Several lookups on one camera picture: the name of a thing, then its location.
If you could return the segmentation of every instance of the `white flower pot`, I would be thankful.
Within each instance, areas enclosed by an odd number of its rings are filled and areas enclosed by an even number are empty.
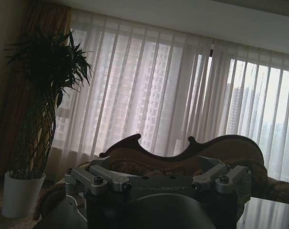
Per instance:
[[[22,218],[34,212],[37,198],[46,175],[32,180],[19,180],[5,174],[2,215],[8,218]]]

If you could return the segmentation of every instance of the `screw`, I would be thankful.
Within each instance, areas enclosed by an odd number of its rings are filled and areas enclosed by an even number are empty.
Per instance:
[[[72,168],[69,168],[68,170],[67,170],[67,174],[71,174],[72,173]]]
[[[229,182],[229,177],[226,175],[219,176],[220,182],[223,184],[227,184]]]
[[[103,183],[104,178],[102,176],[96,176],[93,180],[96,184],[100,185]]]
[[[130,192],[132,190],[133,185],[129,182],[124,183],[122,186],[123,192]]]
[[[192,184],[192,188],[193,188],[194,191],[197,191],[197,192],[202,191],[202,185],[199,184],[199,183],[193,183]]]

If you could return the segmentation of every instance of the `potted plant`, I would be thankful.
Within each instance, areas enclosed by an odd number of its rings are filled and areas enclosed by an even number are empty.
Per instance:
[[[26,112],[15,140],[4,181],[2,214],[10,218],[29,215],[45,179],[48,154],[55,127],[55,109],[65,87],[89,84],[91,67],[80,44],[68,34],[29,34],[23,42],[10,45],[14,52],[8,64],[21,74],[29,91]]]

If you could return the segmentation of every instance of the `floor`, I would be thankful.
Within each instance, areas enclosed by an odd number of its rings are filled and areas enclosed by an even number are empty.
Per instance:
[[[52,182],[44,181],[41,193],[52,185],[53,185]],[[0,178],[0,229],[32,229],[36,224],[36,221],[32,220],[32,216],[28,216],[22,219],[9,219],[2,216],[1,214],[2,195],[3,195],[3,178]]]

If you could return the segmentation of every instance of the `ceiling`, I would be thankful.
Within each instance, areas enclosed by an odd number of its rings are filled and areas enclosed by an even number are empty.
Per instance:
[[[215,0],[289,17],[289,0]]]
[[[266,4],[266,0],[48,1],[173,30],[289,53],[289,17],[283,16],[289,15],[289,0],[268,0],[268,3],[274,2],[270,5]],[[270,13],[276,10],[281,14]]]

